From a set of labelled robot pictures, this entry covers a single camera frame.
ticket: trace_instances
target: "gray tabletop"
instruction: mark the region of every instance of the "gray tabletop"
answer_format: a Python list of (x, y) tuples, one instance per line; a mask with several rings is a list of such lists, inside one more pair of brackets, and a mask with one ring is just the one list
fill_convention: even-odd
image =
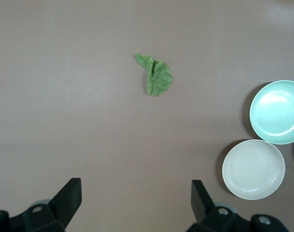
[[(139, 52), (173, 82), (146, 94)], [(255, 93), (294, 81), (294, 0), (0, 1), (0, 209), (15, 216), (80, 177), (68, 232), (183, 232), (191, 180), (245, 219), (294, 232), (294, 144), (279, 189), (256, 201), (221, 167)]]

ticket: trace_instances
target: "plastic plate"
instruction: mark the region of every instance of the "plastic plate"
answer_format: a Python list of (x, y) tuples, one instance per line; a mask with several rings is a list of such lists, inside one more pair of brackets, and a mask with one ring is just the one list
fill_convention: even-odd
[(262, 88), (251, 103), (250, 122), (265, 141), (294, 142), (294, 81), (276, 81)]
[(227, 154), (222, 175), (234, 195), (257, 200), (269, 196), (281, 185), (285, 162), (274, 145), (263, 140), (247, 140)]

